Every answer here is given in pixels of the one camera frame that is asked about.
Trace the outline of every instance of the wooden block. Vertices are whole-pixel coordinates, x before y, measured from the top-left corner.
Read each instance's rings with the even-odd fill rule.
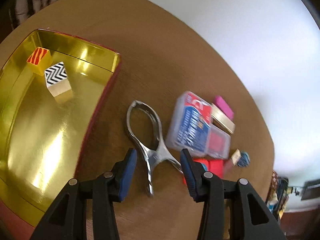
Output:
[[[27,64],[33,73],[43,76],[44,70],[52,64],[50,51],[48,49],[37,47],[27,59]]]
[[[56,100],[58,104],[63,104],[65,102],[70,101],[72,98],[73,98],[73,92],[71,89],[69,89],[68,91],[63,92],[62,94],[59,94],[56,97],[54,97],[54,100]]]
[[[44,76],[47,88],[54,97],[71,89],[63,62],[47,68]]]

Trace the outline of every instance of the pink block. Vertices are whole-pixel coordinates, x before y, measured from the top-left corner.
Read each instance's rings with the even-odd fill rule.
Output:
[[[228,106],[228,104],[223,100],[222,96],[216,96],[213,103],[232,121],[233,111]]]

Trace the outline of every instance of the black and white zigzag block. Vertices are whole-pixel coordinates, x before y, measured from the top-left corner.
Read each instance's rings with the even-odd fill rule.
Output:
[[[44,76],[47,87],[50,87],[68,77],[63,62],[57,63],[56,65],[47,68],[44,71]]]

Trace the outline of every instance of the gold box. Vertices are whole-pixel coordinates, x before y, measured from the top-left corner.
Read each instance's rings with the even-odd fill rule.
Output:
[[[211,104],[211,118],[230,134],[235,132],[235,124],[215,105]]]
[[[27,67],[37,47],[51,51],[53,64],[65,63],[73,95],[64,103],[50,94],[44,76]],[[120,55],[103,46],[35,30],[0,71],[0,199],[30,225],[74,177],[89,124],[119,64]]]

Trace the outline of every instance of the wooden table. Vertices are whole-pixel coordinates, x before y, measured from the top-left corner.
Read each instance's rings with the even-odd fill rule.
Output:
[[[0,44],[0,66],[34,29],[69,33],[115,49],[122,55],[118,80],[85,149],[79,179],[92,179],[121,160],[128,147],[124,120],[134,99],[156,110],[166,135],[175,101],[190,90],[208,102],[222,95],[235,112],[231,149],[247,151],[248,168],[225,179],[244,177],[265,199],[274,160],[273,142],[252,97],[219,54],[197,33],[147,0],[59,0],[15,29]],[[144,116],[132,120],[140,138],[150,138]],[[171,150],[179,159],[179,153]],[[153,174],[155,196],[145,191],[146,168],[138,161],[126,200],[115,204],[121,239],[196,239],[202,204],[194,203],[181,175],[168,163]],[[92,235],[88,207],[88,235]]]

